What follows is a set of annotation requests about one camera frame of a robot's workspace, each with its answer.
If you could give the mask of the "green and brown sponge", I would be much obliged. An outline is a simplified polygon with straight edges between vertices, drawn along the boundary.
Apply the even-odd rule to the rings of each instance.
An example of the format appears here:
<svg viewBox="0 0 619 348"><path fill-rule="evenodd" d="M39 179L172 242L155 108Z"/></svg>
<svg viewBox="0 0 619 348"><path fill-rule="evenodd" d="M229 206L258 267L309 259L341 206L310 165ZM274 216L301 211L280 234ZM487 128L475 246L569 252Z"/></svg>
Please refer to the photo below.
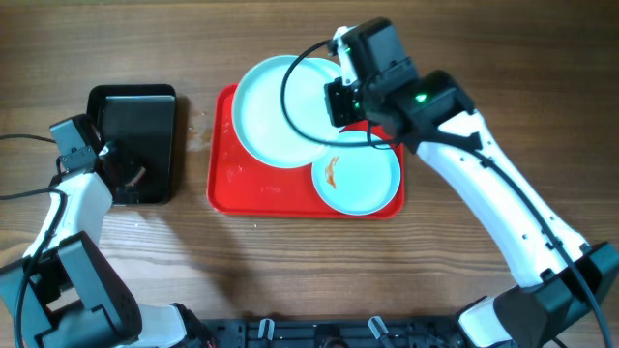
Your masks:
<svg viewBox="0 0 619 348"><path fill-rule="evenodd" d="M145 172L146 169L143 166L139 166L137 169L132 170L130 173L126 173L123 179L123 185L125 187L132 187L136 185L144 176Z"/></svg>

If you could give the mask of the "light blue plate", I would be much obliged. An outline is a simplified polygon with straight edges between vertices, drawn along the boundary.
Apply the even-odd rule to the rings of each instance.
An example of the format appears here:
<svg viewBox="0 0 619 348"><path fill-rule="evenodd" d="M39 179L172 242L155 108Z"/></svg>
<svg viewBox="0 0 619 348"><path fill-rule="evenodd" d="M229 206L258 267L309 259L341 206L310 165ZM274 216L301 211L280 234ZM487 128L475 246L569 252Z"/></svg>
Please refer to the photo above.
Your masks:
<svg viewBox="0 0 619 348"><path fill-rule="evenodd" d="M367 216L395 198L401 166L392 149L336 148L311 166L314 188L330 208L350 216Z"/></svg>
<svg viewBox="0 0 619 348"><path fill-rule="evenodd" d="M289 124L324 141L340 132L331 124L324 85L341 76L338 64L306 58L289 76L285 90L286 113L280 105L280 87L295 57L268 58L241 79L232 104L232 122L242 146L257 160L276 168L305 166L322 157L327 147L306 140Z"/></svg>

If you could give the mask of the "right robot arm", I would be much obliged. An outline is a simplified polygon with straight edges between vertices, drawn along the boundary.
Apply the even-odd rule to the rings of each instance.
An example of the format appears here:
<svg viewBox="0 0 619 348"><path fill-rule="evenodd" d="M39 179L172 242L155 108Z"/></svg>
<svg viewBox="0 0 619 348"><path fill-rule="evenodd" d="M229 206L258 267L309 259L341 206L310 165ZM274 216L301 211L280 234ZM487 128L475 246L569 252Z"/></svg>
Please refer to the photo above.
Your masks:
<svg viewBox="0 0 619 348"><path fill-rule="evenodd" d="M541 347L600 312L618 275L617 250L589 244L549 208L452 76L419 75L395 26L382 17L340 27L328 49L342 69L326 86L334 124L381 125L455 190L509 266L515 285L457 318L472 345Z"/></svg>

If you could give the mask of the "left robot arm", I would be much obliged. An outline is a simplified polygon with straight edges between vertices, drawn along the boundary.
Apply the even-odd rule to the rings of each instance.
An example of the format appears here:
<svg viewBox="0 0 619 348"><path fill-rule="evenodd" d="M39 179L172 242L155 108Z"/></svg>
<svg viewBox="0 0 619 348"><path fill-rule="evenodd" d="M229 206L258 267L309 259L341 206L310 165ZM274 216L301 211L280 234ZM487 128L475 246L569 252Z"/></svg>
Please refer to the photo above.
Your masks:
<svg viewBox="0 0 619 348"><path fill-rule="evenodd" d="M103 142L90 116L51 126L61 154L42 192L42 229L21 259L1 269L1 299L18 347L213 347L208 329L181 304L141 305L97 246L117 189L142 167Z"/></svg>

